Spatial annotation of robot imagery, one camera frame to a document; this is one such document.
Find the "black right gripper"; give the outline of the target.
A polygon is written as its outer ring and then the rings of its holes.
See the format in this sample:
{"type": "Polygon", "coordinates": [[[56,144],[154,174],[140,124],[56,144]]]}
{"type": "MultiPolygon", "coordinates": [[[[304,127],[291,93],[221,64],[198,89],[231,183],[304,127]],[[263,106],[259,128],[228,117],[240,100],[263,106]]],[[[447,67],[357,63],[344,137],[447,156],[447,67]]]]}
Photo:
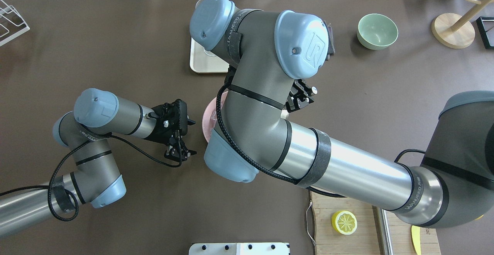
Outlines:
{"type": "Polygon", "coordinates": [[[286,99],[285,109],[288,113],[298,111],[314,103],[314,96],[318,93],[315,86],[307,86],[305,79],[294,80],[286,99]]]}

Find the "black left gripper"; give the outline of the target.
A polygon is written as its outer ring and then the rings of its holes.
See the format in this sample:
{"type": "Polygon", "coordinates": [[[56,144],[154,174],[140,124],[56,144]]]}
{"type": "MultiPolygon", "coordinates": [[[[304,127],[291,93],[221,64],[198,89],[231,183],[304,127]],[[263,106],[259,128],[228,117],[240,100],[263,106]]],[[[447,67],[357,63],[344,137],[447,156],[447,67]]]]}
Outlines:
{"type": "Polygon", "coordinates": [[[183,137],[188,133],[188,127],[195,124],[188,116],[186,102],[176,99],[172,103],[164,103],[152,108],[145,118],[154,119],[153,130],[145,140],[165,144],[168,149],[164,157],[173,161],[186,161],[197,151],[187,148],[183,137]]]}

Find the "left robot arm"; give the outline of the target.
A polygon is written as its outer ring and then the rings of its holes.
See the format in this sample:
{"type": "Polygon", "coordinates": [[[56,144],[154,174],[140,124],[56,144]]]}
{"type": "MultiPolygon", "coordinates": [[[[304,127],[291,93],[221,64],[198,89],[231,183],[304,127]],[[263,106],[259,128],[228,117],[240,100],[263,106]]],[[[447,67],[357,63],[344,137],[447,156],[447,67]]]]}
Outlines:
{"type": "Polygon", "coordinates": [[[63,115],[52,129],[54,139],[69,148],[50,180],[1,194],[1,237],[16,234],[48,218],[71,221],[81,205],[102,208],[126,194],[126,187],[108,140],[130,144],[128,135],[163,144],[164,157],[152,158],[167,167],[180,167],[196,151],[183,141],[194,125],[181,99],[153,108],[116,96],[109,91],[86,89],[73,111],[63,115]]]}

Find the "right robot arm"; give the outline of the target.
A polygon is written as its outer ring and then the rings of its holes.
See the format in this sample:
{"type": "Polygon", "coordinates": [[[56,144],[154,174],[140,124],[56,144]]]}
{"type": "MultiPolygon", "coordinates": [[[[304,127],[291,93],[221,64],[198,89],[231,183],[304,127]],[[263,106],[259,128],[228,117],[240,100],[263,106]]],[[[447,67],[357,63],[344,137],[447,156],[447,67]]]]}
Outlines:
{"type": "Polygon", "coordinates": [[[192,39],[229,64],[205,163],[235,182],[263,171],[303,189],[348,197],[425,228],[463,225],[493,208],[493,92],[452,96],[422,162],[409,167],[287,119],[312,103],[304,84],[328,60],[327,24],[312,14],[200,0],[192,39]]]}

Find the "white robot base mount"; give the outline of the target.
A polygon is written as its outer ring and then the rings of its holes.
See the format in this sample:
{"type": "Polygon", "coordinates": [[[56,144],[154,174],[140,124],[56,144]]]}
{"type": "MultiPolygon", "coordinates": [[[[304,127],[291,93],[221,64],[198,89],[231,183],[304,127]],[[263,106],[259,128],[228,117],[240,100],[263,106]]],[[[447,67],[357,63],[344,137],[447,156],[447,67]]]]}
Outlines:
{"type": "Polygon", "coordinates": [[[189,255],[290,255],[289,243],[196,243],[189,248],[189,255]]]}

